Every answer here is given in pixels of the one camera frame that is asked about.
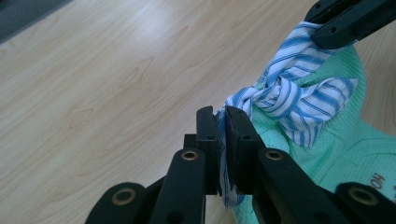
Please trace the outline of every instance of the fabric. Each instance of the fabric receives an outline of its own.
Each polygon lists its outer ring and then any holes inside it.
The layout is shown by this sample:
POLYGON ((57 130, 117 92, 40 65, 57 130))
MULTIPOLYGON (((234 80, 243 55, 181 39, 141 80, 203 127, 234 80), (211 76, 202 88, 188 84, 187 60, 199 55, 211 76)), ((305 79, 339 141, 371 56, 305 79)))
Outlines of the fabric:
MULTIPOLYGON (((378 189, 396 202, 396 138, 361 121, 365 77, 353 47, 332 56, 319 70, 296 80, 296 84, 311 85, 328 77, 357 78, 359 85, 343 111, 326 123, 311 148, 292 142, 275 120, 253 106, 256 131, 268 147, 289 152, 317 185, 334 192, 340 183, 358 182, 378 189)), ((238 223, 258 223, 251 196, 246 196, 234 211, 238 223)))
MULTIPOLYGON (((230 96, 225 105, 243 109, 252 118, 257 106, 267 117, 277 121, 295 144, 312 147, 326 121, 341 111, 358 85, 356 78, 327 77, 309 85, 298 81, 319 69, 327 59, 342 49, 320 49, 310 35, 320 25, 301 22, 288 35, 258 82, 230 96)), ((220 186, 223 201, 234 207, 243 200, 230 186, 226 165, 224 107, 219 110, 221 133, 220 186)))

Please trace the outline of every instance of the metal screw hole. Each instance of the metal screw hole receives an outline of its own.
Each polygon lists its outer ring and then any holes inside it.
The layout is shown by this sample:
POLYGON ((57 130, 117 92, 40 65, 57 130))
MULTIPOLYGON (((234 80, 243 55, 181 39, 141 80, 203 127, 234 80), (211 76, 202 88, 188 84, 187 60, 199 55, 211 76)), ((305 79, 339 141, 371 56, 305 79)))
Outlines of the metal screw hole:
POLYGON ((111 198, 111 202, 115 205, 122 206, 130 203, 136 197, 136 191, 130 188, 124 188, 117 191, 111 198))
POLYGON ((268 159, 271 159, 271 160, 273 160, 273 161, 281 161, 281 160, 283 160, 283 155, 280 154, 279 152, 273 151, 273 150, 267 151, 267 152, 265 153, 265 156, 266 156, 268 159))
POLYGON ((186 161, 193 161, 198 159, 198 153, 194 151, 186 151, 181 154, 181 158, 186 161))
POLYGON ((367 189, 362 189, 362 188, 350 188, 349 191, 349 196, 354 199, 356 202, 363 203, 366 205, 376 205, 378 204, 378 199, 375 197, 375 195, 368 191, 367 189))

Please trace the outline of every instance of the black object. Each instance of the black object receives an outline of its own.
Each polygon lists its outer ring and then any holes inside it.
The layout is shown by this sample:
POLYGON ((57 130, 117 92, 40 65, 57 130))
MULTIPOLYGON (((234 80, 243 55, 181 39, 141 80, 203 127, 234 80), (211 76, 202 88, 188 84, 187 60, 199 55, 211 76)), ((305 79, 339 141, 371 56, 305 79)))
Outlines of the black object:
MULTIPOLYGON (((396 223, 396 205, 371 187, 345 183, 331 193, 316 186, 289 154, 265 146, 243 110, 226 107, 226 123, 231 182, 253 195, 260 223, 396 223)), ((204 223, 205 196, 219 190, 219 149, 213 109, 204 107, 197 134, 186 134, 166 177, 146 189, 109 189, 86 223, 204 223)))
POLYGON ((312 35, 322 49, 339 49, 396 20, 396 0, 320 0, 306 21, 323 24, 312 35))
POLYGON ((0 44, 72 0, 1 0, 0 44))

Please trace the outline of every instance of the light wood surface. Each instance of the light wood surface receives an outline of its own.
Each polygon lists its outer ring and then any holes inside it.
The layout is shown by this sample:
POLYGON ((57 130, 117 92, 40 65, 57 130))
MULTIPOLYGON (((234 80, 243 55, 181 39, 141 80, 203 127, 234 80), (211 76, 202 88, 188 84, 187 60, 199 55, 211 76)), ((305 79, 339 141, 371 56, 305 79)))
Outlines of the light wood surface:
MULTIPOLYGON (((83 223, 110 187, 165 175, 196 110, 254 83, 315 2, 81 0, 1 45, 0 223, 83 223)), ((391 135, 395 34, 356 45, 362 117, 391 135)))

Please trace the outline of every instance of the wooden floor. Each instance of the wooden floor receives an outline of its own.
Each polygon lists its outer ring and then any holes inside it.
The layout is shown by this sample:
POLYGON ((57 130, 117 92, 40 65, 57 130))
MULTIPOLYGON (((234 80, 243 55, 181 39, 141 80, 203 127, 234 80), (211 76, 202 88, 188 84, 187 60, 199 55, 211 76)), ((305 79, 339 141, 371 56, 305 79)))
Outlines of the wooden floor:
MULTIPOLYGON (((1 45, 0 223, 83 223, 108 188, 165 175, 196 110, 254 83, 315 2, 80 0, 1 45)), ((356 44, 362 117, 394 136, 395 34, 356 44)))

